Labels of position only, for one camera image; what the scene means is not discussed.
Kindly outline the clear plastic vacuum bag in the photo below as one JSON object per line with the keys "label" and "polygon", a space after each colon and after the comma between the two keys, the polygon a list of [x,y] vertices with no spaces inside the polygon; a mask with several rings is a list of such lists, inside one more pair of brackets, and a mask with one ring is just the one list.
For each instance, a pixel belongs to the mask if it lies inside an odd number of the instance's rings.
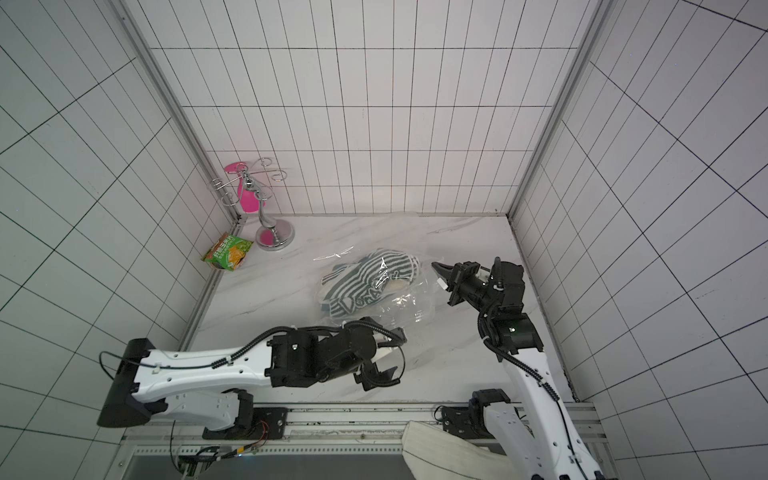
{"label": "clear plastic vacuum bag", "polygon": [[318,257],[313,285],[318,318],[341,326],[370,317],[387,329],[419,328],[436,318],[436,258],[400,247],[352,246]]}

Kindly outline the green white striped towel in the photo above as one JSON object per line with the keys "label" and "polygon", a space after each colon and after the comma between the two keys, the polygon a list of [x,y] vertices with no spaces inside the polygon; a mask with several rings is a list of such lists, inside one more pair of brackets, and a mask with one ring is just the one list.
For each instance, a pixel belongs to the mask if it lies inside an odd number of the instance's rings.
{"label": "green white striped towel", "polygon": [[334,321],[349,318],[406,290],[422,270],[420,260],[394,249],[376,249],[351,263],[334,265],[320,279],[316,299]]}

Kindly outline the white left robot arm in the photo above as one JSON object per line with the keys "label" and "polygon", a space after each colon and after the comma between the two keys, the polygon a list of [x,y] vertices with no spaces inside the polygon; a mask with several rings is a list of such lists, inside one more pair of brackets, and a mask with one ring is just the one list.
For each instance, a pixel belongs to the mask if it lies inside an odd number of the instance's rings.
{"label": "white left robot arm", "polygon": [[196,352],[131,340],[101,408],[102,428],[128,428],[165,417],[213,432],[242,430],[253,418],[253,394],[264,388],[309,388],[350,375],[364,390],[399,383],[377,361],[406,343],[401,328],[370,317],[340,327],[273,327],[234,349]]}

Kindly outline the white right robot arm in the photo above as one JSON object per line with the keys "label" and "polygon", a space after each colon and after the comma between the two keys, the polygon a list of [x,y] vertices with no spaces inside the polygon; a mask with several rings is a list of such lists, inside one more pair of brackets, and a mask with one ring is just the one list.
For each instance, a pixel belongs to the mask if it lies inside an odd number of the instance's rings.
{"label": "white right robot arm", "polygon": [[467,261],[434,262],[432,269],[450,306],[467,303],[478,312],[480,339],[510,377],[528,420],[524,426],[500,391],[478,391],[469,408],[478,426],[500,444],[523,479],[603,479],[551,383],[543,341],[524,312],[524,268],[495,258],[490,268]]}

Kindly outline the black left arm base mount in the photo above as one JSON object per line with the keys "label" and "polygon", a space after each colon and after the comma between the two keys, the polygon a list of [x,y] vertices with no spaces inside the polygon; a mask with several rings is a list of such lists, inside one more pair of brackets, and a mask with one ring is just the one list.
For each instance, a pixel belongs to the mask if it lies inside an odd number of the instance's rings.
{"label": "black left arm base mount", "polygon": [[286,407],[255,407],[253,395],[242,389],[225,392],[237,400],[237,415],[232,426],[218,431],[205,428],[206,440],[279,440],[284,436],[288,409]]}

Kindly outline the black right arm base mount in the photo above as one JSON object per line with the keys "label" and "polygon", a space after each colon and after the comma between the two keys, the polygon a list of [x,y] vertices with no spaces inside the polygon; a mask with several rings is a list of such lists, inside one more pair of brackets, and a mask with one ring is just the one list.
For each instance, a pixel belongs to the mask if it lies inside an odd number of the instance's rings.
{"label": "black right arm base mount", "polygon": [[464,440],[491,439],[484,421],[484,409],[494,403],[510,403],[509,396],[502,389],[474,391],[466,406],[438,405],[433,411],[434,419],[443,431]]}

